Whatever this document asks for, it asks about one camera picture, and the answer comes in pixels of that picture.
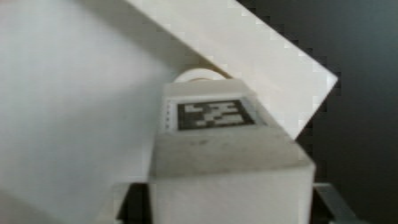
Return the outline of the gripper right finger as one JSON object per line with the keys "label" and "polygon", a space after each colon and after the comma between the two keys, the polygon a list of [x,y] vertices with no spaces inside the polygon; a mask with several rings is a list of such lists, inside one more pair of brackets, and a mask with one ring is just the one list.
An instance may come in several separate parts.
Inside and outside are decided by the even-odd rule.
{"label": "gripper right finger", "polygon": [[331,183],[313,185],[310,224],[363,224],[363,220]]}

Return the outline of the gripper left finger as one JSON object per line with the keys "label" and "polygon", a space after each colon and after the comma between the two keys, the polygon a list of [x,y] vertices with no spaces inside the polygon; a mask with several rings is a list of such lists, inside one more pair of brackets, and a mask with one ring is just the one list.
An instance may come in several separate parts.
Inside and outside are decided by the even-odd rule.
{"label": "gripper left finger", "polygon": [[113,186],[97,224],[152,224],[150,188],[145,182]]}

